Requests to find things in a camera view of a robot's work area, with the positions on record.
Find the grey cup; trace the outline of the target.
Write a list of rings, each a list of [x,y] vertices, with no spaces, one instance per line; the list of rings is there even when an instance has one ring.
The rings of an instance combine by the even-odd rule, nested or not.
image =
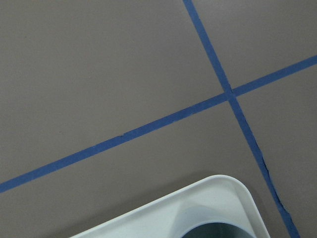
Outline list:
[[[254,238],[246,228],[218,215],[205,206],[180,212],[171,227],[172,238]]]

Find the cream plastic tray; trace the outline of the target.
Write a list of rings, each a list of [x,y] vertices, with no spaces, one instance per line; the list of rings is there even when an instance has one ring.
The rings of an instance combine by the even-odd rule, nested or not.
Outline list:
[[[171,238],[176,216],[205,206],[255,235],[270,235],[249,190],[239,180],[214,175],[76,235],[78,238]]]

